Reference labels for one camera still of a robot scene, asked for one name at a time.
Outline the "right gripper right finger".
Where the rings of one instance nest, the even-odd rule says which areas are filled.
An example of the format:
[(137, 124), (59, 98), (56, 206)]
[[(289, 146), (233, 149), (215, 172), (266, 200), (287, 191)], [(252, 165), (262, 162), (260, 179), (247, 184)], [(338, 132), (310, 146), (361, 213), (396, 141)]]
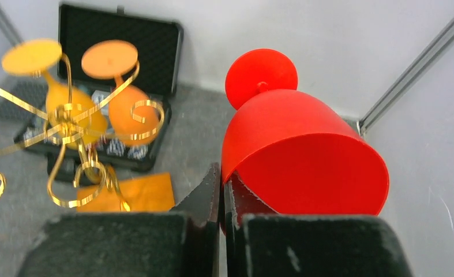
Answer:
[(282, 215), (233, 174), (224, 184), (229, 276), (411, 276), (382, 219)]

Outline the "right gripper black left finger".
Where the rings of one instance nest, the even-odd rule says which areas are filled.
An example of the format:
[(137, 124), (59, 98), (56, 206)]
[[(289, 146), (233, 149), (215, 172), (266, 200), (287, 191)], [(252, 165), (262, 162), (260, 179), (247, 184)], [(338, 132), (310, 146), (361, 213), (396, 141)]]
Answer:
[(218, 276), (221, 170), (168, 212), (66, 214), (49, 220), (18, 276)]

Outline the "red wine glass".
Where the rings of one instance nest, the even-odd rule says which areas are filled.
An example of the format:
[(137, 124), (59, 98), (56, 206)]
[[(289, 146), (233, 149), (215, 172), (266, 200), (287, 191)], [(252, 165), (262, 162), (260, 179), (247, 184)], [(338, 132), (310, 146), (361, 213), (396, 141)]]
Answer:
[(226, 184), (243, 184), (280, 214), (373, 215), (390, 187), (381, 155), (320, 99), (298, 89), (297, 69), (270, 49), (238, 57), (225, 78), (235, 109), (223, 139)]

